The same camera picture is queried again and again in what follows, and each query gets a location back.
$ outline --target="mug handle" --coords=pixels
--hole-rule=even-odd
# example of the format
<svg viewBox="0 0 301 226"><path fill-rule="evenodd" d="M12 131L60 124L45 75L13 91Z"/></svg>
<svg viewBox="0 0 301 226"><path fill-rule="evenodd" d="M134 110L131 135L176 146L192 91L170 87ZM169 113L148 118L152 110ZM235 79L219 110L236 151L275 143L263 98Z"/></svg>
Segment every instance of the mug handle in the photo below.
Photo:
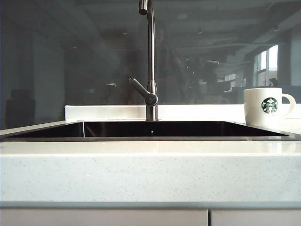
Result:
<svg viewBox="0 0 301 226"><path fill-rule="evenodd" d="M287 113L285 113L283 115L283 117L286 117L289 113L291 113L293 111L293 109L295 108L296 106L296 100L293 98L293 96L289 95L289 94L286 94L286 93L283 93L282 94L283 97L287 98L288 101L290 102L290 109L288 110Z"/></svg>

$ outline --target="stainless steel sink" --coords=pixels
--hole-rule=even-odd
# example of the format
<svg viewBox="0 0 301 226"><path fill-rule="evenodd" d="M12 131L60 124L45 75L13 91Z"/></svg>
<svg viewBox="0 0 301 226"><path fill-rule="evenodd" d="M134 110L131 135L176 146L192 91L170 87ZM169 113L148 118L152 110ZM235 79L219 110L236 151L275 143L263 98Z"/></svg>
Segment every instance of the stainless steel sink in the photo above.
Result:
<svg viewBox="0 0 301 226"><path fill-rule="evenodd" d="M75 122L2 136L1 141L300 140L300 135L227 121Z"/></svg>

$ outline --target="cabinet door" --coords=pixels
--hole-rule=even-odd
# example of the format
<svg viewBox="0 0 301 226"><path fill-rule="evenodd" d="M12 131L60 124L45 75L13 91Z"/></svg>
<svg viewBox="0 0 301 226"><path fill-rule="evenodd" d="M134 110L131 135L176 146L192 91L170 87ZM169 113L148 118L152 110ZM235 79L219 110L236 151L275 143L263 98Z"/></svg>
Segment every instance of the cabinet door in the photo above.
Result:
<svg viewBox="0 0 301 226"><path fill-rule="evenodd" d="M207 210L2 209L1 226L208 226Z"/></svg>
<svg viewBox="0 0 301 226"><path fill-rule="evenodd" d="M301 210L213 210L211 226L300 226Z"/></svg>

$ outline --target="faucet handle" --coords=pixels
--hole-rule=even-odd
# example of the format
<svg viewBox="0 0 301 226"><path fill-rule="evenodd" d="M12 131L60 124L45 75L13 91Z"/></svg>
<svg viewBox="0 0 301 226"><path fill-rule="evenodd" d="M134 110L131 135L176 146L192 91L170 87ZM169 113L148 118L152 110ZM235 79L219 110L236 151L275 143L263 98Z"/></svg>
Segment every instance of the faucet handle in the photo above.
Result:
<svg viewBox="0 0 301 226"><path fill-rule="evenodd" d="M147 91L136 79L130 78L128 82L144 97L146 105L155 106L158 103L158 96Z"/></svg>

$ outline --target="mug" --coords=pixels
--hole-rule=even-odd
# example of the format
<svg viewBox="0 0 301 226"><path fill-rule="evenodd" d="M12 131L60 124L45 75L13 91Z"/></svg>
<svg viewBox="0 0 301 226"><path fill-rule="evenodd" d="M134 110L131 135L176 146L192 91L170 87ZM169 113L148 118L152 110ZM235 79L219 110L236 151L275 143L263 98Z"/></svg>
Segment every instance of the mug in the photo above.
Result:
<svg viewBox="0 0 301 226"><path fill-rule="evenodd" d="M282 97L290 102L288 112L283 113ZM254 126L268 126L280 123L296 106L295 99L282 93L281 88L254 88L244 90L246 123Z"/></svg>

